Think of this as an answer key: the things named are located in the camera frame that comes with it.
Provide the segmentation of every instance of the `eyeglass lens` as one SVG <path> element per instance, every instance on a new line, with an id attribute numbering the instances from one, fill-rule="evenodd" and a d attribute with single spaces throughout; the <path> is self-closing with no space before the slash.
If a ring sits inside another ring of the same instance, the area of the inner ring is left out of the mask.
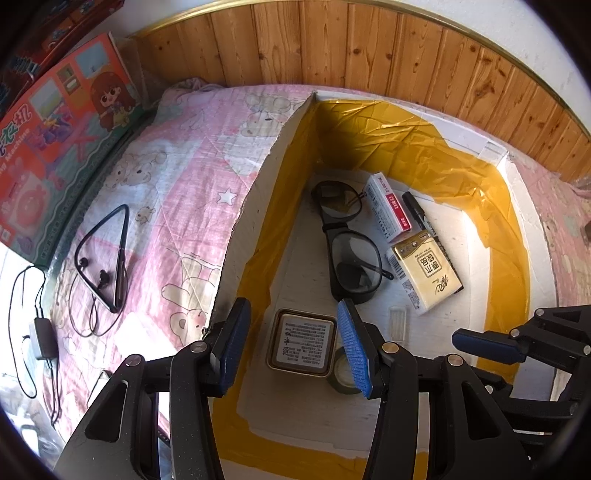
<path id="1" fill-rule="evenodd" d="M 341 286 L 351 293 L 366 293 L 379 285 L 382 276 L 379 252 L 354 232 L 340 233 L 332 243 L 333 263 Z"/>
<path id="2" fill-rule="evenodd" d="M 323 212 L 332 218 L 345 218 L 361 211 L 357 192 L 344 183 L 322 183 L 318 192 Z"/>

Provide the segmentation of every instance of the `tin lid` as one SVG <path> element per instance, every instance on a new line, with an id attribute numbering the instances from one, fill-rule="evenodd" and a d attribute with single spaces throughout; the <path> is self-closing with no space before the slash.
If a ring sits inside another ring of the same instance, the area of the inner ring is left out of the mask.
<path id="1" fill-rule="evenodd" d="M 269 352 L 271 367 L 325 377 L 330 373 L 336 320 L 293 310 L 280 310 Z"/>

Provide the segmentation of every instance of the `roll of tape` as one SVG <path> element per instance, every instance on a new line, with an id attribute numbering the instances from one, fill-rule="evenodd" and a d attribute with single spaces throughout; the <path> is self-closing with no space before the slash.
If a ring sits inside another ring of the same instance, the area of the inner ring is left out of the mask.
<path id="1" fill-rule="evenodd" d="M 351 367 L 347 361 L 345 347 L 342 346 L 335 352 L 335 362 L 333 371 L 328 377 L 328 382 L 337 392 L 344 395 L 355 395 L 361 393 L 361 390 L 355 386 Z"/>

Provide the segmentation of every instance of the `brass trim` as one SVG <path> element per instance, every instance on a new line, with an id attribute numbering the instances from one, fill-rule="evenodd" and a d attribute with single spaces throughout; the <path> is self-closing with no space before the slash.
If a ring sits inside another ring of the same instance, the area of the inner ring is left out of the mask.
<path id="1" fill-rule="evenodd" d="M 160 30 L 161 28 L 168 27 L 169 25 L 173 25 L 175 23 L 188 20 L 189 18 L 197 17 L 199 15 L 210 14 L 228 8 L 242 7 L 244 5 L 264 4 L 277 1 L 343 0 L 215 0 L 209 4 L 199 5 L 198 7 L 190 8 L 179 14 L 174 14 L 168 18 L 159 20 L 158 22 L 155 22 L 145 28 L 142 28 L 141 30 L 131 34 L 130 36 L 136 38 L 144 38 L 152 34 L 153 32 Z M 455 30 L 456 32 L 461 33 L 465 37 L 477 41 L 481 46 L 492 50 L 493 52 L 501 55 L 502 57 L 505 57 L 515 67 L 519 68 L 522 72 L 526 73 L 533 81 L 535 81 L 539 86 L 541 86 L 565 111 L 569 113 L 569 115 L 577 124 L 577 126 L 582 130 L 582 132 L 587 136 L 587 138 L 591 140 L 591 133 L 589 132 L 587 127 L 583 125 L 583 122 L 573 112 L 572 108 L 567 105 L 567 103 L 562 99 L 562 97 L 550 85 L 548 85 L 548 83 L 546 83 L 544 79 L 542 79 L 536 72 L 534 72 L 530 67 L 528 67 L 522 60 L 515 57 L 512 53 L 508 52 L 500 45 L 486 38 L 484 35 L 479 34 L 478 32 L 470 28 L 467 28 L 462 24 L 454 22 L 453 20 L 450 20 L 446 17 L 442 17 L 441 15 L 430 12 L 429 10 L 425 10 L 424 8 L 416 7 L 415 5 L 408 5 L 406 3 L 402 3 L 399 0 L 355 0 L 353 2 L 346 3 L 373 5 L 375 7 L 387 8 L 389 10 L 393 10 L 399 13 L 414 15 L 415 17 L 424 18 L 425 20 L 429 20 L 451 30 Z"/>

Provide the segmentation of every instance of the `eyeglasses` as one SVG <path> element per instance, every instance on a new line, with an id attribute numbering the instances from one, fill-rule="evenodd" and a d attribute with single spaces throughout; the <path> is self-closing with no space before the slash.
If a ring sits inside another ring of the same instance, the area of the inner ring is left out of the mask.
<path id="1" fill-rule="evenodd" d="M 382 260 L 367 236 L 350 230 L 347 222 L 361 212 L 360 195 L 341 181 L 321 181 L 312 199 L 322 218 L 322 231 L 329 249 L 330 292 L 337 301 L 355 304 L 371 299 L 382 282 L 394 275 L 382 269 Z"/>

